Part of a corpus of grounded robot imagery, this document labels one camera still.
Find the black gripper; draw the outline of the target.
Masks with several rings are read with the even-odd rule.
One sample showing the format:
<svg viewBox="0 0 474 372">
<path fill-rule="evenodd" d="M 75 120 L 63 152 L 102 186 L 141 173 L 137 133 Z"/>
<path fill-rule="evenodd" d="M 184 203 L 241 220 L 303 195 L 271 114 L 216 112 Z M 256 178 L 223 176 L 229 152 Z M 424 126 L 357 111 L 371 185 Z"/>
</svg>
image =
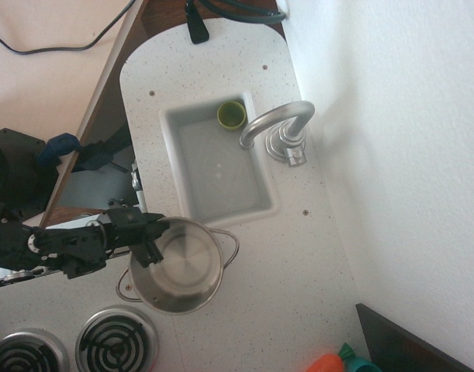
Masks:
<svg viewBox="0 0 474 372">
<path fill-rule="evenodd" d="M 92 225 L 102 233 L 106 252 L 127 246 L 143 268 L 164 259 L 155 243 L 169 228 L 163 214 L 121 206 L 101 212 Z"/>
</svg>

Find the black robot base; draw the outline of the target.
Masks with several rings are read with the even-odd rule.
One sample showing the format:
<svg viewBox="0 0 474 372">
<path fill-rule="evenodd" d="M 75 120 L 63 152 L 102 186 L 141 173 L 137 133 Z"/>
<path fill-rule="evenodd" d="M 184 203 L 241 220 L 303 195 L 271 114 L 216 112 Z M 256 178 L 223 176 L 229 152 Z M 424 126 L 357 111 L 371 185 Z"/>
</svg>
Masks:
<svg viewBox="0 0 474 372">
<path fill-rule="evenodd" d="M 36 137 L 0 129 L 0 202 L 20 221 L 46 210 L 57 183 L 57 169 L 37 161 L 45 146 Z"/>
</svg>

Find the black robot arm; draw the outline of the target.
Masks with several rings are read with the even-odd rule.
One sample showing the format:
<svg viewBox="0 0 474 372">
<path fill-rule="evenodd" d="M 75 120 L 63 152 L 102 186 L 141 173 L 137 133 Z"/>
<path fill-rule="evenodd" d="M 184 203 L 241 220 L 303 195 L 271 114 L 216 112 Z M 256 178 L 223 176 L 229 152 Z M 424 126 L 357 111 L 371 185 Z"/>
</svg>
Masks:
<svg viewBox="0 0 474 372">
<path fill-rule="evenodd" d="M 155 240 L 169 226 L 164 215 L 131 207 L 106 210 L 83 227 L 41 229 L 22 224 L 0 202 L 0 267 L 19 271 L 43 266 L 73 279 L 103 269 L 114 251 L 125 246 L 148 267 L 163 260 Z"/>
</svg>

